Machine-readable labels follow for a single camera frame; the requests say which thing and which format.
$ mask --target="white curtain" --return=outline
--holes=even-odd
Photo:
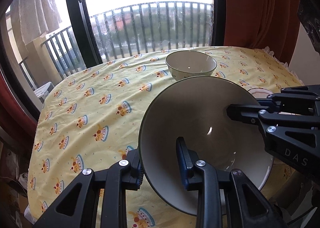
[[[20,18],[24,44],[59,28],[61,18],[55,0],[14,0],[11,16]]]

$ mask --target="yellow tablecloth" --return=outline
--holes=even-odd
[[[281,87],[300,85],[294,75],[262,50],[194,50],[217,61],[214,76],[247,90],[260,86],[279,92]],[[83,168],[106,169],[137,147],[147,107],[175,82],[164,61],[174,51],[104,63],[75,73],[54,88],[40,115],[29,167],[28,200],[33,217],[38,219]],[[274,164],[262,190],[264,195],[271,197],[291,171],[286,164]],[[194,227],[196,218],[167,205],[144,179],[139,191],[127,191],[127,220],[128,227]]]

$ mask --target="window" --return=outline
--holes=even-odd
[[[212,0],[85,0],[102,60],[208,46]]]
[[[44,102],[55,85],[86,68],[66,0],[14,0],[5,21],[7,56],[11,56],[9,61],[20,84],[25,90],[32,89],[34,94],[29,92],[29,96],[33,100],[37,97]]]

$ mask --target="metal railing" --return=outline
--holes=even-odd
[[[209,45],[213,4],[186,1],[141,3],[96,14],[90,17],[90,21],[100,56],[103,61],[110,61],[144,52]],[[71,26],[43,44],[62,78],[85,68]]]
[[[41,44],[41,46],[43,45],[46,46],[50,58],[62,79],[85,69],[71,26],[50,36]]]

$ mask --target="ceramic bowl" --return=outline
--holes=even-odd
[[[264,151],[258,126],[230,120],[230,104],[259,105],[228,80],[191,77],[163,90],[143,117],[139,150],[145,176],[164,201],[184,213],[196,215],[198,192],[186,191],[181,183],[175,148],[179,136],[201,160],[224,171],[239,168],[259,189],[269,176],[273,157]]]
[[[192,76],[211,76],[217,67],[212,57],[193,50],[173,52],[166,57],[165,62],[177,81]]]

